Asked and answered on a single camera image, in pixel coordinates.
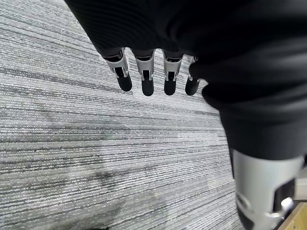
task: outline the black sleeve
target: black sleeve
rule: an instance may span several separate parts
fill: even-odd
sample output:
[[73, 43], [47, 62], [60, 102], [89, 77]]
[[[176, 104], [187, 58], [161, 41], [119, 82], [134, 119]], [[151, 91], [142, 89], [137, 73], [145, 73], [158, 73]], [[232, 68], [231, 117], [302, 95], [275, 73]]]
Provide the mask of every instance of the black sleeve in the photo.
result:
[[307, 2], [255, 1], [214, 33], [190, 73], [208, 82], [202, 95], [219, 110], [229, 147], [272, 160], [305, 155]]

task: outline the black fabric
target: black fabric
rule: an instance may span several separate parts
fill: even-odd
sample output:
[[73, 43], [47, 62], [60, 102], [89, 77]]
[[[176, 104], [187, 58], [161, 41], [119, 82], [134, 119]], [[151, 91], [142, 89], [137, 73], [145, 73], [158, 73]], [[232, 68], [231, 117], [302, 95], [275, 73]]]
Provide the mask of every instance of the black fabric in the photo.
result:
[[229, 147], [276, 160], [307, 153], [307, 1], [66, 2], [97, 49], [198, 56], [190, 73], [208, 82]]

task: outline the metal finger segment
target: metal finger segment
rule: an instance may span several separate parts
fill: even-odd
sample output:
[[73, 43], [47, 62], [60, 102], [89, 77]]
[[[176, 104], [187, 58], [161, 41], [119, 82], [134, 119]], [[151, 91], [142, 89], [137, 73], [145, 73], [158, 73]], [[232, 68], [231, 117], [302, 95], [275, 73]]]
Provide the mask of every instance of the metal finger segment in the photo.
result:
[[173, 95], [176, 91], [176, 80], [180, 71], [183, 54], [179, 52], [163, 51], [164, 64], [164, 92], [166, 95]]
[[130, 91], [132, 88], [132, 82], [128, 71], [128, 64], [125, 56], [125, 49], [118, 48], [100, 52], [104, 60], [106, 60], [110, 70], [115, 73], [118, 80], [118, 84], [123, 91]]

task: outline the robotic arm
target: robotic arm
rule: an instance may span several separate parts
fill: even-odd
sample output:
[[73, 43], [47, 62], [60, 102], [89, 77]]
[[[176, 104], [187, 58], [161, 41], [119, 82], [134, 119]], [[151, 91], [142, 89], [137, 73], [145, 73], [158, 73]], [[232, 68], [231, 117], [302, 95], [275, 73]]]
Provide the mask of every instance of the robotic arm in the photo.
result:
[[146, 96], [154, 92], [154, 49], [163, 50], [167, 95], [183, 54], [193, 56], [186, 93], [208, 82], [202, 95], [220, 112], [241, 222], [275, 228], [293, 205], [307, 152], [307, 2], [66, 2], [124, 91], [132, 88], [125, 47]]

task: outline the black rubber fingertip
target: black rubber fingertip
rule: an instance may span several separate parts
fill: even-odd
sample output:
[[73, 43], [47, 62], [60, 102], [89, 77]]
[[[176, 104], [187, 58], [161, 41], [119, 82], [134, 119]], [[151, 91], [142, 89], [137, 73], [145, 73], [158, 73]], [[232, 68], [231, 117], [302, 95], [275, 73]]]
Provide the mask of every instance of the black rubber fingertip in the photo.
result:
[[192, 96], [196, 93], [197, 89], [198, 89], [198, 85], [200, 84], [199, 81], [197, 80], [187, 80], [187, 84], [186, 84], [186, 94], [189, 96]]
[[131, 78], [130, 78], [130, 75], [128, 74], [128, 76], [125, 78], [125, 77], [120, 77], [120, 78], [117, 78], [117, 81], [118, 81], [118, 84], [120, 86], [120, 88], [123, 90], [123, 91], [130, 91], [131, 88], [132, 88], [132, 82], [131, 82]]
[[190, 66], [189, 66], [189, 74], [194, 77], [196, 75], [198, 76], [198, 73], [199, 73], [198, 63], [190, 64]]
[[154, 93], [154, 81], [153, 80], [142, 80], [142, 91], [145, 96], [151, 96]]
[[164, 92], [166, 95], [173, 95], [176, 91], [176, 81], [165, 80], [164, 81]]

